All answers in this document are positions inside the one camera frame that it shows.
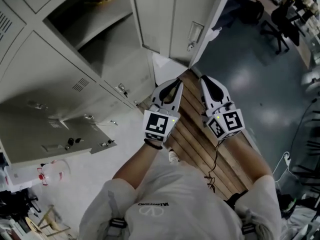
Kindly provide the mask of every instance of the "open locker door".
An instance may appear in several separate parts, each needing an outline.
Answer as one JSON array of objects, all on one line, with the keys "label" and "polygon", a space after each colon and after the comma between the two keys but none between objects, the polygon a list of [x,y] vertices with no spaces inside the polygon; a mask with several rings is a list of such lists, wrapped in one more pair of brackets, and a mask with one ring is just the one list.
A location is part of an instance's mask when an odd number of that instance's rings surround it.
[{"label": "open locker door", "polygon": [[158,85],[177,77],[199,59],[204,51],[201,44],[221,2],[131,0],[141,45],[157,54],[153,56],[153,66]]}]

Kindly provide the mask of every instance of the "shoe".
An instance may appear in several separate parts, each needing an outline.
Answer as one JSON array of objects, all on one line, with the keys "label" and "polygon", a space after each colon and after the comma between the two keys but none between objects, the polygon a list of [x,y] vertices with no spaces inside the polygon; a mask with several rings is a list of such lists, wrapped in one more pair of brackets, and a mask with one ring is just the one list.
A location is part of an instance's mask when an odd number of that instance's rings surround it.
[{"label": "shoe", "polygon": [[180,160],[177,154],[174,152],[173,149],[169,150],[169,161],[171,165],[177,165],[179,164]]}]

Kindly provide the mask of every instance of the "shirt logo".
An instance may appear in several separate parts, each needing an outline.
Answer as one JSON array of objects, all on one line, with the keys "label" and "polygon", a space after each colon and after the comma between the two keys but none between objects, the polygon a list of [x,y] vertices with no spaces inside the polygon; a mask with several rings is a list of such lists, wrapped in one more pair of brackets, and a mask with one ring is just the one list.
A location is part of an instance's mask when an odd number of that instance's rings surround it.
[{"label": "shirt logo", "polygon": [[140,214],[154,218],[162,216],[164,212],[164,209],[159,206],[143,206],[139,209]]}]

